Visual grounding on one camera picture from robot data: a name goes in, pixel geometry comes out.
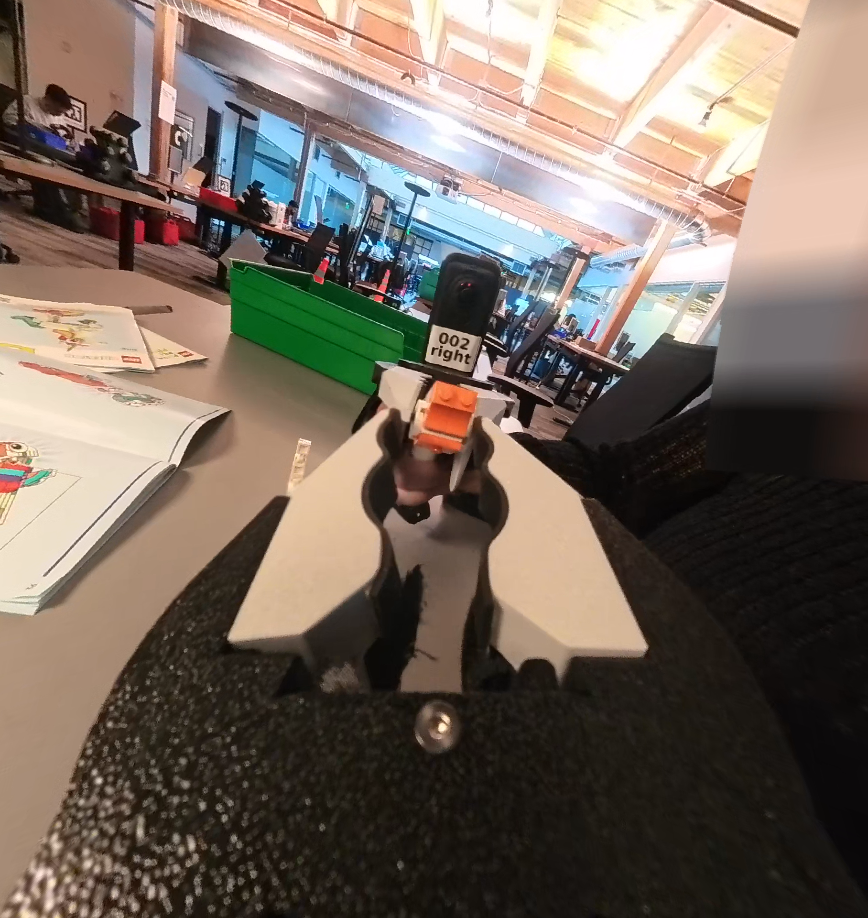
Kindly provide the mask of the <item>orange toy brick head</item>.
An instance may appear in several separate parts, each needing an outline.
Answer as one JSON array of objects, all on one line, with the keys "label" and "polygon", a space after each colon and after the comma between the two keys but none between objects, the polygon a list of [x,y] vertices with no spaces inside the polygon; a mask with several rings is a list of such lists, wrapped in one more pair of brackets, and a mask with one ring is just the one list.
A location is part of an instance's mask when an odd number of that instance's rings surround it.
[{"label": "orange toy brick head", "polygon": [[474,388],[434,381],[413,409],[407,438],[415,458],[430,461],[463,450],[478,396]]}]

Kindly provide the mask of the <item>black machine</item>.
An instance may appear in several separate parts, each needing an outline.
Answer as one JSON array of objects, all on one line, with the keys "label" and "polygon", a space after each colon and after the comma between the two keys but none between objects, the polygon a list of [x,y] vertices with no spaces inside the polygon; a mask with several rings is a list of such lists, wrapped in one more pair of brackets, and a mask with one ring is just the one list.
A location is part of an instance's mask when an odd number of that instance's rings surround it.
[{"label": "black machine", "polygon": [[87,178],[118,188],[138,188],[129,142],[118,134],[91,127],[75,158]]}]

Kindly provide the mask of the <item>closed instruction booklet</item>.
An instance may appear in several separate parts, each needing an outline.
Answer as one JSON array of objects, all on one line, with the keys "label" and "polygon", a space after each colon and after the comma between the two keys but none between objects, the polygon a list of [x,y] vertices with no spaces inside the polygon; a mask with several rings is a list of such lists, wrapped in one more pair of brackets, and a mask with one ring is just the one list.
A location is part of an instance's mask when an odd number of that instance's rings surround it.
[{"label": "closed instruction booklet", "polygon": [[0,293],[0,347],[105,372],[156,370],[134,313],[121,306]]}]

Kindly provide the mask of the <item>green plastic bin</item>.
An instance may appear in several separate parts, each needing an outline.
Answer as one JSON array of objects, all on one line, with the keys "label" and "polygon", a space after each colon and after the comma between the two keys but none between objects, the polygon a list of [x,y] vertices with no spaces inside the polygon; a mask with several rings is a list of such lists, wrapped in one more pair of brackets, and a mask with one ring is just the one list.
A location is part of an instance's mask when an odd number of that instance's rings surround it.
[{"label": "green plastic bin", "polygon": [[379,361],[419,361],[426,321],[311,273],[233,260],[231,331],[370,395]]}]

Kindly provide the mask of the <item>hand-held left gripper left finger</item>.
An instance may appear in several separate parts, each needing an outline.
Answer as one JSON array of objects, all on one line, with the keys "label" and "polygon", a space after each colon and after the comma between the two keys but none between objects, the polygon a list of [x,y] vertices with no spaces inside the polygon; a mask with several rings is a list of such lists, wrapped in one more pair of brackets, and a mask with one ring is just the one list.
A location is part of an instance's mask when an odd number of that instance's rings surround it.
[{"label": "hand-held left gripper left finger", "polygon": [[293,491],[228,632],[235,649],[300,657],[312,671],[361,662],[382,635],[397,578],[384,521],[405,423],[375,415]]}]

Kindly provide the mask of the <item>open pale blue instruction booklet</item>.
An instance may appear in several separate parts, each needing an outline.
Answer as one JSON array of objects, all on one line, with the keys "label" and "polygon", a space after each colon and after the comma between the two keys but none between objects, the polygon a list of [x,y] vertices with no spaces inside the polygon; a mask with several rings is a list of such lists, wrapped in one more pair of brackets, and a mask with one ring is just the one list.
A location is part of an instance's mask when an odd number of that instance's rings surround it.
[{"label": "open pale blue instruction booklet", "polygon": [[0,613],[40,612],[226,415],[0,347]]}]

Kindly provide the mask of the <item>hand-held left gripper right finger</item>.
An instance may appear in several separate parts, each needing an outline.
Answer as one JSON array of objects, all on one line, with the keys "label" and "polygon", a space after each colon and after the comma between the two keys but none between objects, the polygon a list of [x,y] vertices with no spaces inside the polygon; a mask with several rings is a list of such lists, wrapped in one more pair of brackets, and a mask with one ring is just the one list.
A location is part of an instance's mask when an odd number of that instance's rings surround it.
[{"label": "hand-held left gripper right finger", "polygon": [[638,660],[648,641],[578,492],[497,422],[477,419],[478,509],[489,528],[474,639],[516,673],[564,681],[577,660]]}]

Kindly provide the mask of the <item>wooden work table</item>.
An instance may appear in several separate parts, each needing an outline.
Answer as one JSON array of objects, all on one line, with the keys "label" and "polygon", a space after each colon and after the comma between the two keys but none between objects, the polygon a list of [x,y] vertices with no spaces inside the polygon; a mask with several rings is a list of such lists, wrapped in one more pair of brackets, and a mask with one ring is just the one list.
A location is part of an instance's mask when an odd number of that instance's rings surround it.
[{"label": "wooden work table", "polygon": [[0,174],[67,187],[86,195],[108,197],[120,202],[119,208],[119,270],[131,272],[135,262],[135,221],[139,208],[170,215],[181,211],[172,203],[132,188],[113,186],[87,177],[60,164],[43,164],[19,155],[0,152]]},{"label": "wooden work table", "polygon": [[555,407],[569,407],[576,397],[581,407],[591,405],[614,380],[629,373],[629,367],[621,361],[573,341],[550,338],[548,346],[552,360],[541,386],[549,387],[557,376],[562,378],[552,399]]}]

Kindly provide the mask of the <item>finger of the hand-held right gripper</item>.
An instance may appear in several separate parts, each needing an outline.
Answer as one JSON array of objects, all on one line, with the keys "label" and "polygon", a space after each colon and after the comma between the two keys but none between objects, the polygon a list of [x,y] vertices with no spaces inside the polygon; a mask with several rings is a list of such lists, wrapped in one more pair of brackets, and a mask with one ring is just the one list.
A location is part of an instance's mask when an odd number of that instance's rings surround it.
[{"label": "finger of the hand-held right gripper", "polygon": [[394,365],[382,372],[379,396],[382,411],[379,430],[412,445],[421,445],[428,434],[428,413],[435,379],[429,373]]},{"label": "finger of the hand-held right gripper", "polygon": [[466,473],[471,468],[475,449],[475,423],[476,419],[490,419],[499,424],[509,410],[508,396],[497,393],[493,389],[481,387],[456,387],[463,396],[457,396],[462,404],[461,414],[468,416],[463,434],[451,465],[449,493],[456,493],[461,489],[461,484]]}]

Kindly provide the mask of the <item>black office chair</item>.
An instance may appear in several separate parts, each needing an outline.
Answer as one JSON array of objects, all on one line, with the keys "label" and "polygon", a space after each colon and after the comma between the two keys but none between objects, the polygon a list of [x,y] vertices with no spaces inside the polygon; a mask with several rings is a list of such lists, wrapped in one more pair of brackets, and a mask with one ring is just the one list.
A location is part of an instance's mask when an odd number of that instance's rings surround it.
[{"label": "black office chair", "polygon": [[282,269],[314,273],[326,257],[326,250],[331,243],[335,230],[322,224],[311,232],[307,240],[292,248],[291,254],[282,252],[282,245],[274,243],[265,256],[267,265]]},{"label": "black office chair", "polygon": [[563,442],[597,448],[639,438],[709,390],[716,351],[662,335],[629,373],[579,413]]}]

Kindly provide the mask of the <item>person's right hand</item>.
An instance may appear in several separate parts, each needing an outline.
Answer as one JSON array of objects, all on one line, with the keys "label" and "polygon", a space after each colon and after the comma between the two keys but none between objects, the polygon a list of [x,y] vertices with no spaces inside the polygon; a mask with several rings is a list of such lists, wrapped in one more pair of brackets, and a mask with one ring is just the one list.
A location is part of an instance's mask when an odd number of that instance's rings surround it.
[{"label": "person's right hand", "polygon": [[399,507],[414,508],[451,492],[451,460],[437,456],[423,460],[406,454],[394,462],[393,477]]}]

